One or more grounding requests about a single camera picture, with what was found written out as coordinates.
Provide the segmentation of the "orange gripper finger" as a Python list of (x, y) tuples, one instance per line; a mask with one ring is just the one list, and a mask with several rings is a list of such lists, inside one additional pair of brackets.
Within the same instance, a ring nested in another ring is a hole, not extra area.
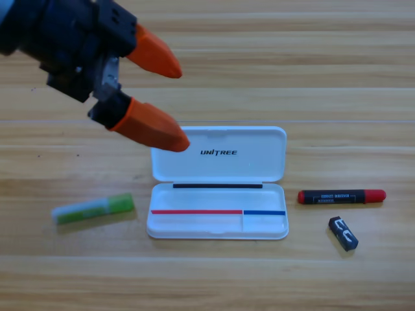
[(182, 69), (169, 46), (137, 22), (115, 1), (97, 1), (97, 29), (110, 50), (140, 68), (167, 78), (180, 78)]
[(179, 124), (149, 103), (141, 103), (123, 92), (98, 101), (88, 117), (136, 143), (172, 152), (183, 152), (190, 142)]

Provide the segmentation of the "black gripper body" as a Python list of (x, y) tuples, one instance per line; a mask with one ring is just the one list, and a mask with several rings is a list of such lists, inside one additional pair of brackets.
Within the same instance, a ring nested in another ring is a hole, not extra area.
[(1, 54), (39, 61), (48, 86), (85, 102), (121, 92), (119, 58), (97, 29), (97, 1), (2, 1)]

